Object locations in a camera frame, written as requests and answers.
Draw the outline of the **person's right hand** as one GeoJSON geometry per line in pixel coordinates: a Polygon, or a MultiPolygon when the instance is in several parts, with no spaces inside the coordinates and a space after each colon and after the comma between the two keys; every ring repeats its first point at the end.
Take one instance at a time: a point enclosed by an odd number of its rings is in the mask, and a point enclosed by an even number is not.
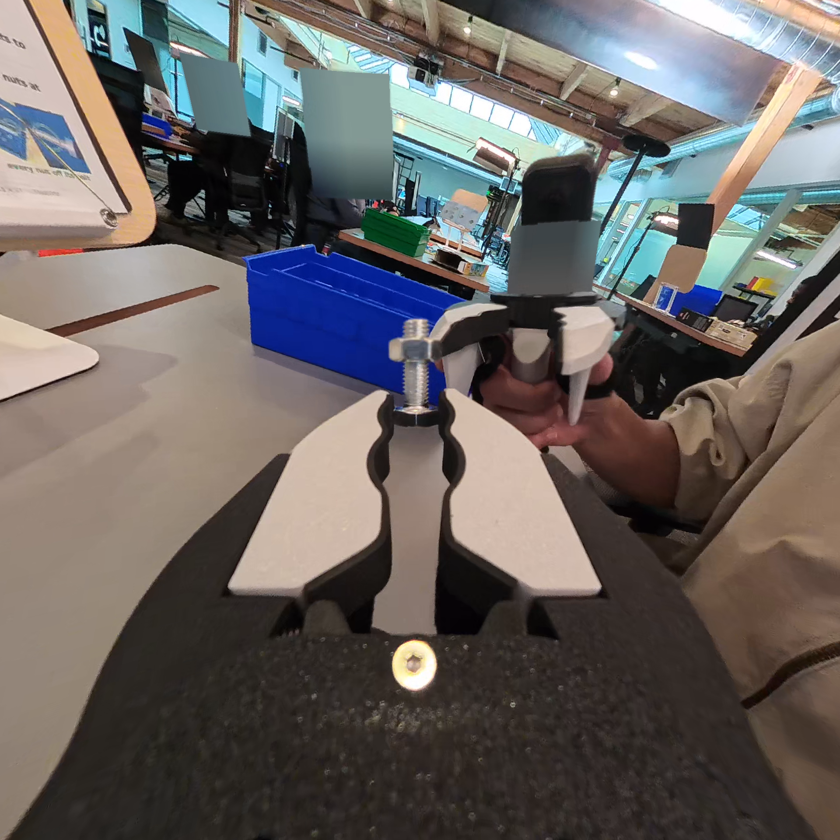
{"type": "Polygon", "coordinates": [[[536,448],[601,445],[633,421],[629,407],[614,393],[584,400],[571,422],[571,395],[554,379],[527,383],[502,362],[479,388],[483,405],[514,426],[536,448]]]}

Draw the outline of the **blue plastic bin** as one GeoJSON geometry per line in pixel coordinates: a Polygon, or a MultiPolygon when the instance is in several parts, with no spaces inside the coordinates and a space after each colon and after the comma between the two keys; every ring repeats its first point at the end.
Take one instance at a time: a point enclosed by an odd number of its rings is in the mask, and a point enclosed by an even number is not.
{"type": "Polygon", "coordinates": [[[313,246],[245,258],[255,346],[397,394],[403,366],[388,353],[408,319],[433,327],[459,300],[313,246]]]}

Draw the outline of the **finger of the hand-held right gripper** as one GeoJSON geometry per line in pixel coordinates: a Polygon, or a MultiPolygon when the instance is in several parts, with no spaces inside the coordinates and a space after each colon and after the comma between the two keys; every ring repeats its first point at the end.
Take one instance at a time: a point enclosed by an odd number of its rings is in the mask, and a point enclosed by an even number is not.
{"type": "Polygon", "coordinates": [[[555,308],[542,321],[511,328],[511,374],[532,385],[554,378],[568,396],[567,421],[576,425],[592,368],[611,347],[613,321],[597,305],[555,308]]]}
{"type": "Polygon", "coordinates": [[[446,387],[465,396],[482,397],[482,387],[508,354],[508,308],[472,302],[452,307],[435,324],[431,339],[439,345],[436,363],[446,387]]]}

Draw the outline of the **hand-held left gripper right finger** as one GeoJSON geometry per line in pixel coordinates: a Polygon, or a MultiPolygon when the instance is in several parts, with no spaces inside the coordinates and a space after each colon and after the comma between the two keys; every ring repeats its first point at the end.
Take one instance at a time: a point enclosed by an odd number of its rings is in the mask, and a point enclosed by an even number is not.
{"type": "Polygon", "coordinates": [[[602,582],[540,452],[453,388],[440,394],[448,481],[438,589],[485,617],[499,602],[589,599],[602,582]]]}

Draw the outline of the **green crate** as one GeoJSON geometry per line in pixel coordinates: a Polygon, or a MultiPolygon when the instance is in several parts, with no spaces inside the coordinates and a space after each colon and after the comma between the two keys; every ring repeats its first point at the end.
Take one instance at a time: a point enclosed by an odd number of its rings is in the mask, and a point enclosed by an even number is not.
{"type": "Polygon", "coordinates": [[[365,209],[361,231],[367,242],[416,259],[426,253],[430,236],[426,226],[374,207],[365,209]]]}

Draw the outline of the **black mesh office chair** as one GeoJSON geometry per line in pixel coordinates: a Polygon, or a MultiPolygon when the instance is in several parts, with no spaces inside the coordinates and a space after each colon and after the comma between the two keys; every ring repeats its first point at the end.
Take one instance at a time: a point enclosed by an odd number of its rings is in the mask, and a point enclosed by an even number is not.
{"type": "Polygon", "coordinates": [[[231,211],[248,212],[252,219],[264,221],[268,211],[266,167],[270,159],[272,135],[254,124],[247,136],[204,132],[195,129],[192,140],[198,149],[198,164],[205,176],[205,217],[216,249],[224,238],[238,236],[261,252],[257,237],[229,218],[231,211]]]}

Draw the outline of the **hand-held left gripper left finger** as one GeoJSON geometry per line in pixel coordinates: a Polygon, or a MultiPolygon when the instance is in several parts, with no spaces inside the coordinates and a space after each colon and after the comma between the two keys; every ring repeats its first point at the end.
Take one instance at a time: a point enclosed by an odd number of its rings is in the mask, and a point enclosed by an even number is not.
{"type": "Polygon", "coordinates": [[[384,489],[393,396],[378,390],[310,432],[291,451],[232,577],[236,596],[281,596],[301,606],[370,606],[392,570],[384,489]]]}

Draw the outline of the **steel hex nut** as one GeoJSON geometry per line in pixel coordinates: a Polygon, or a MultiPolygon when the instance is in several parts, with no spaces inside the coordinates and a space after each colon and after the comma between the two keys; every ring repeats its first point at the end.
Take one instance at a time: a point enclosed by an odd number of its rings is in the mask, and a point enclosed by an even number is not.
{"type": "Polygon", "coordinates": [[[439,342],[428,336],[402,336],[392,339],[388,345],[389,358],[393,362],[434,363],[442,357],[439,342]]]}

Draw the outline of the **black floor lamp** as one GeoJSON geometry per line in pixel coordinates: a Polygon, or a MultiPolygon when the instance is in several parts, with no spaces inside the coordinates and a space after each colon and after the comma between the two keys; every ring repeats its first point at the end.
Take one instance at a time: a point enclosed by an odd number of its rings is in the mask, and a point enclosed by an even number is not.
{"type": "Polygon", "coordinates": [[[671,153],[670,146],[666,142],[648,137],[647,135],[643,135],[640,133],[631,133],[625,136],[625,138],[623,139],[623,146],[627,150],[633,152],[634,157],[632,159],[632,163],[628,171],[626,172],[622,180],[619,189],[614,195],[610,206],[603,215],[600,227],[600,235],[602,235],[606,231],[616,209],[618,208],[619,204],[623,199],[623,196],[629,186],[629,183],[634,178],[643,159],[645,157],[648,157],[654,160],[661,160],[671,153]]]}

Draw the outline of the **instruction board on white stand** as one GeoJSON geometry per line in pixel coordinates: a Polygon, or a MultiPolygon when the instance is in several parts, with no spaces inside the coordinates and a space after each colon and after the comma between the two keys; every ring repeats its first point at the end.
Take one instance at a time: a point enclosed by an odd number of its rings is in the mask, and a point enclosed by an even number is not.
{"type": "Polygon", "coordinates": [[[2,272],[139,245],[154,200],[61,2],[1,2],[2,272]]]}

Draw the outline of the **steel hex bolt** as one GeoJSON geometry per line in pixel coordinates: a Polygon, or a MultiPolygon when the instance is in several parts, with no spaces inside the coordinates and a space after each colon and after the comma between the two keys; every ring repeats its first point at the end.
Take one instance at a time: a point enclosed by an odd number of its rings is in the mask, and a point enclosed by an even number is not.
{"type": "MultiPolygon", "coordinates": [[[[404,321],[402,336],[428,336],[425,319],[404,321]]],[[[408,363],[403,366],[403,405],[395,410],[395,422],[405,427],[431,427],[438,422],[436,408],[430,406],[428,396],[428,366],[430,363],[408,363]]]]}

